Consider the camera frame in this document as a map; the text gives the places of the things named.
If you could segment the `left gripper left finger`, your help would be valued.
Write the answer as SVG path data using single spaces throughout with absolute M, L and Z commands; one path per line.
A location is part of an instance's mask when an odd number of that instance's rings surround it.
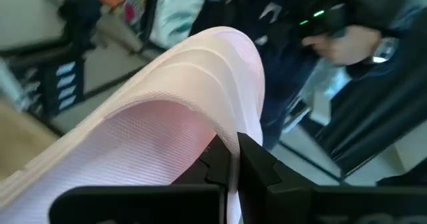
M 70 189 L 49 208 L 50 224 L 226 224 L 230 152 L 214 137 L 170 185 Z

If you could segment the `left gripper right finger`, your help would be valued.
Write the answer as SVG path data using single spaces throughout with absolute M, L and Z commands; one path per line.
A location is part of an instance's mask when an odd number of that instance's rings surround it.
M 238 140 L 244 224 L 427 224 L 427 188 L 320 186 L 248 135 Z

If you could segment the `pink rubber slide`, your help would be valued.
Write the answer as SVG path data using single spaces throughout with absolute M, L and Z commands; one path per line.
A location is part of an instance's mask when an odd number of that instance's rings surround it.
M 238 134 L 262 143 L 264 88 L 250 38 L 214 27 L 154 59 L 58 140 L 0 111 L 0 224 L 48 224 L 52 202 L 75 187 L 169 185 L 215 137 L 220 163 L 231 163 L 226 222 L 239 224 Z

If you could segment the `person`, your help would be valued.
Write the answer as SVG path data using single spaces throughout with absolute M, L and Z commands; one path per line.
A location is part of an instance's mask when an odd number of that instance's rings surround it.
M 427 0 L 346 0 L 348 24 L 327 36 L 342 37 L 357 25 L 400 40 L 389 61 L 373 64 L 371 55 L 353 65 L 334 64 L 302 43 L 268 41 L 270 24 L 302 1 L 310 0 L 204 0 L 191 31 L 233 27 L 254 42 L 266 79 L 261 126 L 267 150 L 278 144 L 292 111 L 311 107 L 315 93 L 323 93 L 331 121 L 303 125 L 350 172 L 427 119 Z

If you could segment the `black rack white labels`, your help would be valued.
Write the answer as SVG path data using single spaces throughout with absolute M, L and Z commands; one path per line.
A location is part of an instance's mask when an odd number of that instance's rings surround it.
M 43 114 L 54 117 L 83 97 L 84 59 L 68 60 L 46 67 L 41 74 Z

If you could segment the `person's hand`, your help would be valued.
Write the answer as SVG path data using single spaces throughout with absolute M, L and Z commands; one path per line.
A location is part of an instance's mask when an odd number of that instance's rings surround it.
M 303 46 L 310 46 L 319 56 L 338 65 L 353 65 L 370 57 L 381 40 L 379 31 L 352 25 L 345 29 L 342 37 L 326 34 L 305 37 Z

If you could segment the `silver wristwatch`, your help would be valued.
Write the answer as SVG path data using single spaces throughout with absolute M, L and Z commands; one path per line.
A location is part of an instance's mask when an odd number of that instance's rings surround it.
M 371 56 L 373 64 L 389 61 L 395 54 L 400 40 L 394 37 L 382 38 Z

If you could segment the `light blue cloth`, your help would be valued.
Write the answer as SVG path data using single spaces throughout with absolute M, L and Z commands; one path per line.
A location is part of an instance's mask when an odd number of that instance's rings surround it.
M 157 0 L 149 40 L 169 49 L 189 36 L 204 0 Z

